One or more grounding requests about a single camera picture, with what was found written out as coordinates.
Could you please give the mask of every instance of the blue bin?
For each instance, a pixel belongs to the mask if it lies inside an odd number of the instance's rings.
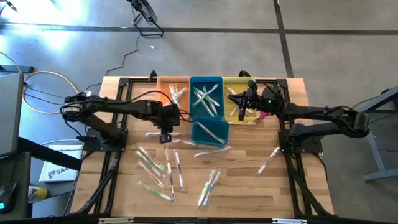
[[[193,107],[192,104],[198,100],[197,96],[193,94],[193,87],[202,90],[203,86],[206,86],[207,90],[210,90],[215,84],[218,83],[217,89],[215,89],[212,93],[209,94],[215,101],[217,101],[220,106],[216,106],[217,116],[210,116],[207,113],[206,108],[201,104],[197,104],[196,107]],[[224,96],[223,96],[223,79],[221,77],[191,77],[190,80],[190,106],[189,112],[198,117],[208,117],[211,119],[221,120],[224,117]]]
[[[196,122],[192,126],[191,139],[197,144],[208,144],[211,146],[225,146],[228,143],[229,124],[226,121],[215,121],[208,118],[197,118],[197,121],[208,128],[213,134],[225,140],[225,144],[220,143],[205,130],[203,130]]]

